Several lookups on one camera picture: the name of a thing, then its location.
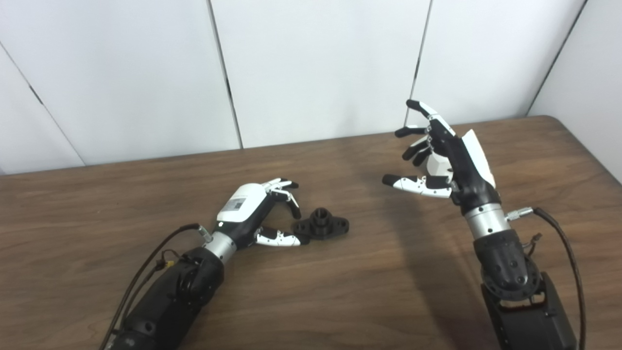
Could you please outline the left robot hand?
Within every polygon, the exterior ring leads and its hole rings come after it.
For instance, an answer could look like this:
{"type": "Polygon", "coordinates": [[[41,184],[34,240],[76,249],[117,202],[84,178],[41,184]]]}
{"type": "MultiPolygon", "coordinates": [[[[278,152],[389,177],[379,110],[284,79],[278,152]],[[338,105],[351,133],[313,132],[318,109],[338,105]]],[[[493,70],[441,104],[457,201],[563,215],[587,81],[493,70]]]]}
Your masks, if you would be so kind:
{"type": "Polygon", "coordinates": [[[263,225],[275,204],[284,202],[294,219],[301,219],[300,206],[290,189],[298,184],[285,178],[240,186],[216,216],[213,232],[227,236],[236,250],[255,244],[265,246],[308,245],[308,237],[284,232],[263,225]]]}

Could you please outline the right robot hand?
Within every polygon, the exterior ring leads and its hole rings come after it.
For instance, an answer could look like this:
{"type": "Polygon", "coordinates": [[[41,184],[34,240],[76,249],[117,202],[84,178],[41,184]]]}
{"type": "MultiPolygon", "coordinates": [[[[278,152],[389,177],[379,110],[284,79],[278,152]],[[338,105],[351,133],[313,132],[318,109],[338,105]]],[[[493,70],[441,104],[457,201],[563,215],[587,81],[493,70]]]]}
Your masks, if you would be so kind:
{"type": "Polygon", "coordinates": [[[501,204],[488,160],[473,129],[462,137],[434,109],[420,101],[408,99],[406,106],[418,111],[428,125],[407,125],[395,131],[397,138],[420,135],[402,154],[418,168],[426,166],[426,175],[401,176],[385,174],[382,184],[419,195],[451,198],[462,214],[485,205],[501,204]]]}

